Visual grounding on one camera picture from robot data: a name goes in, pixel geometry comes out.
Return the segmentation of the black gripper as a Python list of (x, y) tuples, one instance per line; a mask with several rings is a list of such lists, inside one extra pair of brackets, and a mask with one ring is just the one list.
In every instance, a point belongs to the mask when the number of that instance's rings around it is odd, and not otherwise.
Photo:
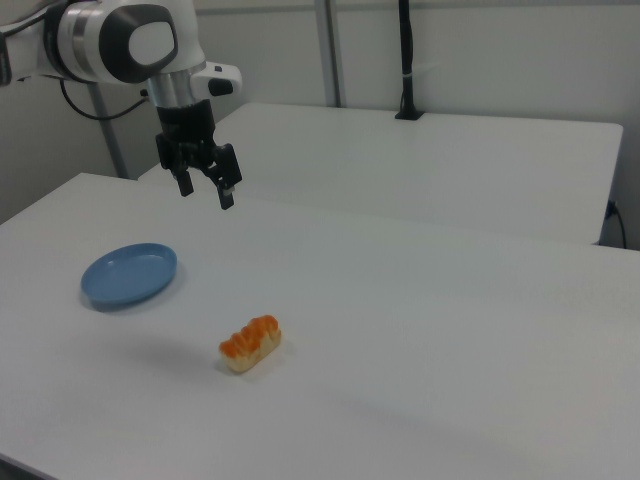
[(199, 169), (216, 186), (220, 206), (234, 205), (233, 191), (242, 173), (231, 144), (216, 145), (215, 122), (209, 100), (177, 108), (157, 107), (161, 133), (156, 136), (160, 165), (177, 182), (182, 197), (194, 192), (188, 164), (180, 146), (193, 147), (201, 157)]

